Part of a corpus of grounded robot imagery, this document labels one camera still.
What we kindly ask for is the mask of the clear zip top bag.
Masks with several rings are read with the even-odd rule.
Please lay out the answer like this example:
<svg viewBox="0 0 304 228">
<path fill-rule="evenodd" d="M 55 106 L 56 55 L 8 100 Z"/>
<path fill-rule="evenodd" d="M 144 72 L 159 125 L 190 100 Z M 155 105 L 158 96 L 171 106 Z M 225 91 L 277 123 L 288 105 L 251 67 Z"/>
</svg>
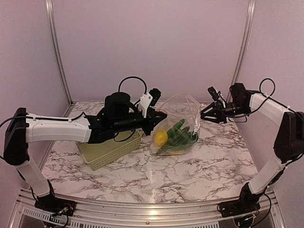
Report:
<svg viewBox="0 0 304 228">
<path fill-rule="evenodd" d="M 200 136 L 200 108 L 200 103 L 187 93 L 176 94 L 158 106 L 156 110 L 167 117 L 153 131 L 150 154 L 187 154 Z"/>
</svg>

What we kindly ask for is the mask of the green bok choy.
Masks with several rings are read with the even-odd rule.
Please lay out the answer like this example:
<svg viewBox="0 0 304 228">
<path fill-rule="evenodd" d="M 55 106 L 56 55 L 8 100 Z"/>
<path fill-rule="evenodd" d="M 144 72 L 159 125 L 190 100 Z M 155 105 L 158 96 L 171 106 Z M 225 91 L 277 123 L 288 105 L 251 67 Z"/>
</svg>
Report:
<svg viewBox="0 0 304 228">
<path fill-rule="evenodd" d="M 162 147 L 165 151 L 181 151 L 192 147 L 198 140 L 199 135 L 197 132 L 189 131 L 190 127 L 183 129 L 169 129 L 167 131 L 168 141 Z"/>
</svg>

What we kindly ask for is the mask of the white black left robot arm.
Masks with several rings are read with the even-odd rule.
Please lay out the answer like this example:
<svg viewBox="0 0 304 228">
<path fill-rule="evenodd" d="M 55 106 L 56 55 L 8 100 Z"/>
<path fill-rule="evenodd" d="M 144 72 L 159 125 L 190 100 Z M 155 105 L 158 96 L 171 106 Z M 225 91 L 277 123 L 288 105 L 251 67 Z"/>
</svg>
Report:
<svg viewBox="0 0 304 228">
<path fill-rule="evenodd" d="M 97 115 L 81 113 L 74 118 L 49 117 L 27 113 L 18 108 L 5 131 L 2 159 L 14 166 L 36 194 L 37 203 L 56 211 L 60 201 L 53 187 L 28 154 L 29 143 L 40 141 L 74 141 L 99 144 L 115 139 L 119 133 L 142 129 L 150 135 L 167 114 L 154 109 L 161 94 L 157 89 L 144 93 L 133 104 L 125 92 L 115 92 L 105 98 Z"/>
</svg>

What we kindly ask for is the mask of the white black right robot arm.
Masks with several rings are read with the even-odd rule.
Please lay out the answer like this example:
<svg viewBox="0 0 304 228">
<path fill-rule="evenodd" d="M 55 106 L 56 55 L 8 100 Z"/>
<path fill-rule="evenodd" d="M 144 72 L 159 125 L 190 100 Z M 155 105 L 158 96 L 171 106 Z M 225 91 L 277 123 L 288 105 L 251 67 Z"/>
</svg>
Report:
<svg viewBox="0 0 304 228">
<path fill-rule="evenodd" d="M 262 89 L 249 90 L 243 83 L 230 87 L 232 100 L 225 101 L 220 91 L 209 87 L 213 102 L 204 108 L 202 120 L 225 124 L 228 119 L 248 118 L 258 113 L 273 125 L 263 135 L 273 140 L 273 152 L 256 176 L 241 188 L 237 199 L 218 204 L 223 217 L 251 212 L 259 209 L 259 199 L 273 185 L 285 169 L 304 155 L 304 113 L 275 100 Z"/>
</svg>

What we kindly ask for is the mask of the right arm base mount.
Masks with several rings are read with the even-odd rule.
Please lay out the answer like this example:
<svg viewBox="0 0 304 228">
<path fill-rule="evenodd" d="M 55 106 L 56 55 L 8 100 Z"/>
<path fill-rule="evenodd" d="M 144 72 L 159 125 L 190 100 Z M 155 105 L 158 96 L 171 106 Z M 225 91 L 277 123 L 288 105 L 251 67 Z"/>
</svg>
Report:
<svg viewBox="0 0 304 228">
<path fill-rule="evenodd" d="M 259 209 L 260 204 L 258 202 L 242 202 L 240 199 L 221 202 L 217 205 L 217 210 L 223 218 L 258 211 Z"/>
</svg>

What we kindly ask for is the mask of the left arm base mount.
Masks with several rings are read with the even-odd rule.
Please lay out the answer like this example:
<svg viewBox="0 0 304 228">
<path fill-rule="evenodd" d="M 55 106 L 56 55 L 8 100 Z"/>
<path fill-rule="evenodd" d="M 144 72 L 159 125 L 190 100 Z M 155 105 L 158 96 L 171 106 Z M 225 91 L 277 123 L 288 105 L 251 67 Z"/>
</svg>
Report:
<svg viewBox="0 0 304 228">
<path fill-rule="evenodd" d="M 76 208 L 76 202 L 72 200 L 57 198 L 52 194 L 48 194 L 44 197 L 37 197 L 35 207 L 41 210 L 52 212 L 54 216 L 60 214 L 73 216 Z"/>
</svg>

